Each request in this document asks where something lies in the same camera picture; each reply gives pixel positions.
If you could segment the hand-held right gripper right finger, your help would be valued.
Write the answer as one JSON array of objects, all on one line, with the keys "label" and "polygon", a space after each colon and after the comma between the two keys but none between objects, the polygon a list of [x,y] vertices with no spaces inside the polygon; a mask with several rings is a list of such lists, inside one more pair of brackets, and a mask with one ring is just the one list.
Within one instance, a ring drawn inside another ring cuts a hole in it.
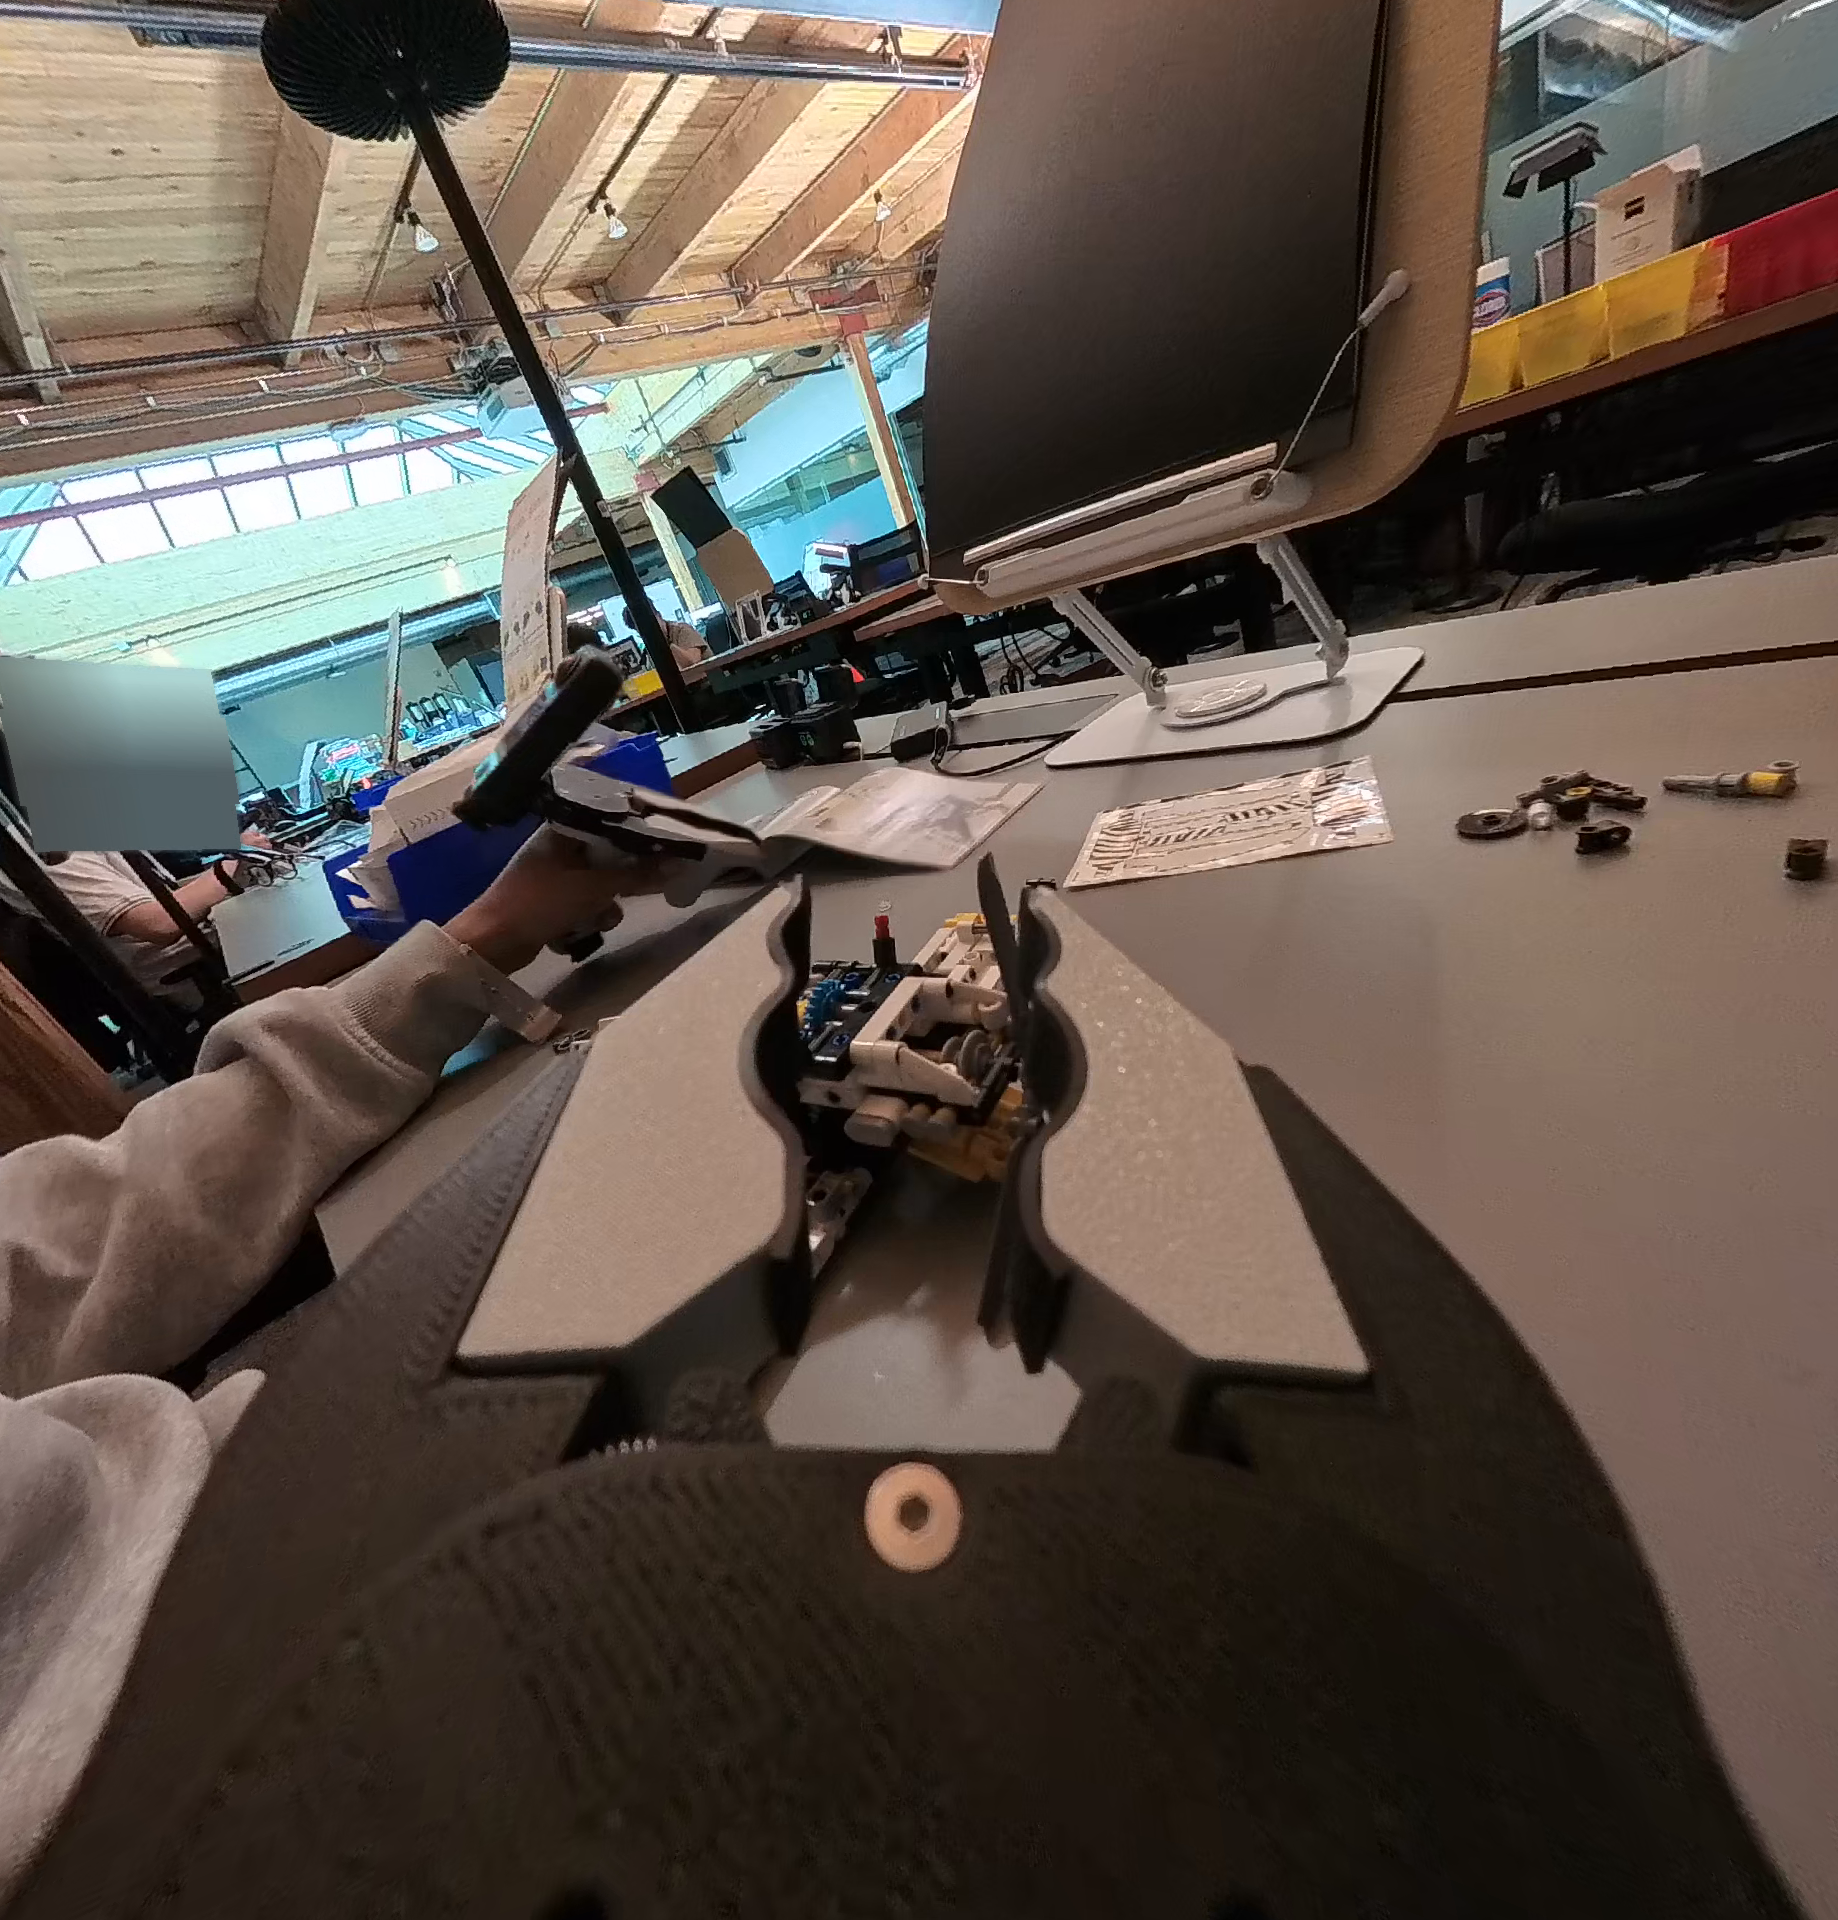
[{"label": "hand-held right gripper right finger", "polygon": [[1243,1064],[1049,883],[980,865],[1025,1132],[980,1330],[1081,1388],[1361,1388],[1370,1362]]}]

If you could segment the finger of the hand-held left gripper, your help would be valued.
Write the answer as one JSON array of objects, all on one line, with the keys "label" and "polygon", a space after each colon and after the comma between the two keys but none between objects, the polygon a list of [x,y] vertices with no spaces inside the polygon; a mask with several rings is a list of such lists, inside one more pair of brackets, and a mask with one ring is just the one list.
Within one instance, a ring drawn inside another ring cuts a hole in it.
[{"label": "finger of the hand-held left gripper", "polygon": [[547,782],[547,825],[618,848],[692,848],[718,840],[718,828],[672,797],[591,767],[556,767]]},{"label": "finger of the hand-held left gripper", "polygon": [[597,831],[596,873],[618,901],[660,899],[692,910],[704,893],[778,876],[778,852],[752,839]]}]

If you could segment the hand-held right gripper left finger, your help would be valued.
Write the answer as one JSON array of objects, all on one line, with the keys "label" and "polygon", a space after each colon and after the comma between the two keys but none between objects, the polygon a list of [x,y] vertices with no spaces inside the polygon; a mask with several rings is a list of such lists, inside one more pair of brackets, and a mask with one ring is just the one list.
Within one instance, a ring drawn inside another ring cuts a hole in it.
[{"label": "hand-held right gripper left finger", "polygon": [[800,1350],[809,922],[795,876],[596,1036],[460,1334],[468,1375],[748,1380]]}]

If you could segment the instruction booklet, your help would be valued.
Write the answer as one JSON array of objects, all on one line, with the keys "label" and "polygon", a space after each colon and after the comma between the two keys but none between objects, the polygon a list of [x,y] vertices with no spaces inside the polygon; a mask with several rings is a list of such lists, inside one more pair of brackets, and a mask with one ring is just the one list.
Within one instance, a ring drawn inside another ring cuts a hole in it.
[{"label": "instruction booklet", "polygon": [[891,766],[849,784],[821,784],[778,812],[741,824],[686,803],[718,833],[778,852],[780,882],[807,856],[837,856],[875,868],[947,873],[968,860],[1041,792],[1037,781],[958,781]]}]

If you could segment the toy brick helicopter model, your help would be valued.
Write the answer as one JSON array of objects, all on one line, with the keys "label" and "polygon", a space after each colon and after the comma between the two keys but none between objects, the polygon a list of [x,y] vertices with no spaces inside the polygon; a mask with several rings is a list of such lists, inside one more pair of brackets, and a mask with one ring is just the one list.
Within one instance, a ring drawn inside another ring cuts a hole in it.
[{"label": "toy brick helicopter model", "polygon": [[899,957],[879,914],[871,957],[812,964],[796,1015],[815,1278],[897,1159],[1002,1183],[1025,1140],[1022,1052],[985,916]]}]

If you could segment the zebra sticker sheet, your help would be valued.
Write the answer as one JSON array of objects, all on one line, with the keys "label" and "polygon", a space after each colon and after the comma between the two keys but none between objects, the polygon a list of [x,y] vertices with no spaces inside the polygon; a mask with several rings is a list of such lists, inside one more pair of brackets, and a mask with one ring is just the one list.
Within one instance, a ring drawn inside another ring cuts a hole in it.
[{"label": "zebra sticker sheet", "polygon": [[1064,892],[1201,876],[1393,843],[1370,761],[1350,758],[1100,815]]}]

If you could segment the pile of small toy bricks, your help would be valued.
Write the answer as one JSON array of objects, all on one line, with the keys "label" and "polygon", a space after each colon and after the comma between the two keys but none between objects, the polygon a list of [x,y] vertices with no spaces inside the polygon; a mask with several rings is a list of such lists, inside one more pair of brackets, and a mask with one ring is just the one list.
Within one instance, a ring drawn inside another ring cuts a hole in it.
[{"label": "pile of small toy bricks", "polygon": [[[1670,775],[1658,782],[1662,797],[1725,803],[1783,803],[1800,792],[1792,761],[1769,761],[1749,770]],[[1576,857],[1625,857],[1635,846],[1635,825],[1649,810],[1652,792],[1625,781],[1608,781],[1589,770],[1544,777],[1508,807],[1474,808],[1457,817],[1452,833],[1460,843],[1487,844],[1532,833],[1569,833]]]}]

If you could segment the person's left forearm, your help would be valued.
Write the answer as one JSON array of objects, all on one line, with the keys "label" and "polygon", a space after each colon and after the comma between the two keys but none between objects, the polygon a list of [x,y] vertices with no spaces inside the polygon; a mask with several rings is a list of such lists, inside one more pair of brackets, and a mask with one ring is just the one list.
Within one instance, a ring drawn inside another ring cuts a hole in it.
[{"label": "person's left forearm", "polygon": [[428,1100],[504,977],[424,927],[223,1021],[107,1139],[0,1156],[0,1396],[162,1379],[265,1288],[318,1202]]}]

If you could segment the white poster board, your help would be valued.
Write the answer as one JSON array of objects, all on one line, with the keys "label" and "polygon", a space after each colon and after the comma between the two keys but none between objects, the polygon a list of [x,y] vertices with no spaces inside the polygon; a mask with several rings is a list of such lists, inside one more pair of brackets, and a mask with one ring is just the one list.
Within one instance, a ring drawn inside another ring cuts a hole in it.
[{"label": "white poster board", "polygon": [[548,458],[517,496],[499,566],[499,666],[505,718],[521,717],[553,685],[564,646],[564,593],[550,582],[550,550],[564,494]]}]

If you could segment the grey flat dock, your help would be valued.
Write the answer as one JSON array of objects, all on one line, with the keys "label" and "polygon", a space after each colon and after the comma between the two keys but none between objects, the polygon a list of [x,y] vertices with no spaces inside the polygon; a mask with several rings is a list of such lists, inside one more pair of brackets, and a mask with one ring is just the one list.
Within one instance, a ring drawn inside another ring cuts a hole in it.
[{"label": "grey flat dock", "polygon": [[1081,685],[1067,691],[991,695],[948,707],[948,750],[1011,750],[1081,734],[1100,713],[1121,705],[1118,681]]}]

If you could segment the silver monitor stand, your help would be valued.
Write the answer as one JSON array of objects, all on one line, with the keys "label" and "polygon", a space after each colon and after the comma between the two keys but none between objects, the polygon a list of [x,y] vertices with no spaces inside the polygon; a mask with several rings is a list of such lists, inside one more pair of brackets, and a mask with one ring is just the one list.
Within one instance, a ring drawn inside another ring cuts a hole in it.
[{"label": "silver monitor stand", "polygon": [[[1336,740],[1364,730],[1421,672],[1410,646],[1357,655],[1291,547],[1311,479],[1278,447],[1256,447],[963,550],[936,585],[981,601],[1047,601],[1134,687],[1045,755],[1049,770],[1131,766]],[[1316,638],[1311,660],[1171,685],[1086,591],[1127,573],[1243,542],[1257,551]]]}]

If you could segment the black pole with round disc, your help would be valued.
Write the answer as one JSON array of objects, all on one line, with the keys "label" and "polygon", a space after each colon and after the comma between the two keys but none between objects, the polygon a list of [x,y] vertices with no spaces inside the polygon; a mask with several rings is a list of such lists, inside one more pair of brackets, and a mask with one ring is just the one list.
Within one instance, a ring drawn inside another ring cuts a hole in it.
[{"label": "black pole with round disc", "polygon": [[446,125],[484,107],[505,79],[513,41],[499,8],[491,2],[282,2],[260,31],[260,61],[279,98],[312,128],[356,142],[408,136],[416,145],[541,413],[556,466],[593,529],[670,718],[680,734],[697,734],[700,717],[665,620],[604,508],[556,379],[446,142]]}]

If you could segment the laptop on stand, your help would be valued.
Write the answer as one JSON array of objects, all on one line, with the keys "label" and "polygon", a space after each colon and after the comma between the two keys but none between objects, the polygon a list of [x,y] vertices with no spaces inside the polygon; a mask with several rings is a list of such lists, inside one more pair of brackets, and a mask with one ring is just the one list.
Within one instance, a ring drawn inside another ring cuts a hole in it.
[{"label": "laptop on stand", "polygon": [[927,573],[1256,447],[1354,517],[1465,383],[1502,6],[1008,2],[936,266]]}]

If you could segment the white cardboard box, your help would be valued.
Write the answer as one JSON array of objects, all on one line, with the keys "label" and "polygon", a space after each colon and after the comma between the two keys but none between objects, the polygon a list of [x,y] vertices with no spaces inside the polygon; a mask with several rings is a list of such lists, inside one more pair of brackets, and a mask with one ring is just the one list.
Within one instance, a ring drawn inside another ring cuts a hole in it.
[{"label": "white cardboard box", "polygon": [[1690,248],[1699,229],[1703,150],[1693,145],[1606,186],[1594,200],[1595,284]]}]

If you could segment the black music stand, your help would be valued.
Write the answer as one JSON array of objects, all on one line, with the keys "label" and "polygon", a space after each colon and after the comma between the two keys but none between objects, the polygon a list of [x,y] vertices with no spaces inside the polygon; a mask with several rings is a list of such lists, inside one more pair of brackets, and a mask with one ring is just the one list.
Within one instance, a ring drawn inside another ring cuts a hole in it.
[{"label": "black music stand", "polygon": [[1530,194],[1547,195],[1559,192],[1559,239],[1558,247],[1558,293],[1561,298],[1576,292],[1575,272],[1575,232],[1579,209],[1579,178],[1592,171],[1604,156],[1601,131],[1589,121],[1575,121],[1558,133],[1542,138],[1534,146],[1519,153],[1503,183],[1503,200],[1519,202]]}]

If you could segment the red storage bin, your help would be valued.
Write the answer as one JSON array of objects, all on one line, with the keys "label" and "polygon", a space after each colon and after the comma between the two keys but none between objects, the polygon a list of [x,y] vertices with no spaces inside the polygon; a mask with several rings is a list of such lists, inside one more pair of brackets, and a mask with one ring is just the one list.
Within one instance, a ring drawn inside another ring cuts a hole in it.
[{"label": "red storage bin", "polygon": [[1714,241],[1723,254],[1725,319],[1838,286],[1838,186]]}]

